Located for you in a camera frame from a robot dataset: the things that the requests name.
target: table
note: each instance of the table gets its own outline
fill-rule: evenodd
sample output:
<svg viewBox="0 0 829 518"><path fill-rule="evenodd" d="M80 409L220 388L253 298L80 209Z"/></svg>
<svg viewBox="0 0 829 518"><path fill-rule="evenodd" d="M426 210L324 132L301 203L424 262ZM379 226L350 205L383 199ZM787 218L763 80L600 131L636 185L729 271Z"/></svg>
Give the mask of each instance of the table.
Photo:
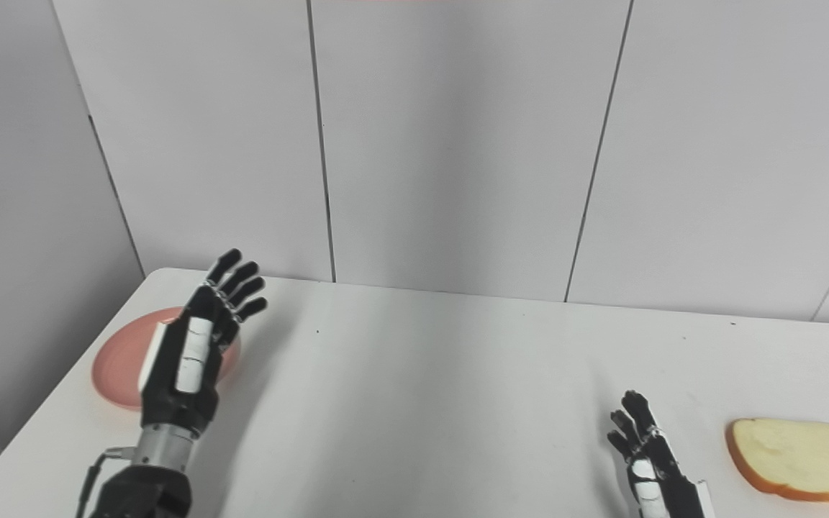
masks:
<svg viewBox="0 0 829 518"><path fill-rule="evenodd" d="M96 351L201 278L145 279L0 456L0 516L72 516L89 463L134 445ZM629 388L719 518L829 517L751 488L723 437L738 417L829 422L829 324L280 278L266 296L191 457L194 517L630 517L604 438Z"/></svg>

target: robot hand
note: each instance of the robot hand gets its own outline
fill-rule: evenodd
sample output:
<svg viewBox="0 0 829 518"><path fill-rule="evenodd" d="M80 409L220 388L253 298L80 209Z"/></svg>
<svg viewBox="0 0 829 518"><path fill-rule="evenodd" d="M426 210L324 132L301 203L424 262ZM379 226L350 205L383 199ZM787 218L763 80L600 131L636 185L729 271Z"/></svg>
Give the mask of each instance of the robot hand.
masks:
<svg viewBox="0 0 829 518"><path fill-rule="evenodd" d="M144 429L171 424L196 439L213 420L223 351L235 339L241 322L267 307L263 297L245 302L264 287L257 263L245 263L222 282L240 260L237 249L219 257L181 315L167 327L157 328L153 344L158 344L158 351L151 350L147 358L154 360L147 359L142 367L147 376L140 421Z"/></svg>
<svg viewBox="0 0 829 518"><path fill-rule="evenodd" d="M648 400L626 391L622 407L628 414L622 410L610 414L621 432L612 430L606 437L628 465L626 475L641 517L715 518L705 482L694 484L682 474Z"/></svg>
<svg viewBox="0 0 829 518"><path fill-rule="evenodd" d="M181 315L168 325L158 325L142 367L138 445L111 448L99 457L89 469L76 515L83 516L101 462L125 458L132 462L104 483L92 517L187 516L191 486L184 470L195 440L216 414L223 351L235 339L241 322L267 307L260 297L245 302L264 287L256 263L245 263L223 282L240 260L236 249L219 257Z"/></svg>

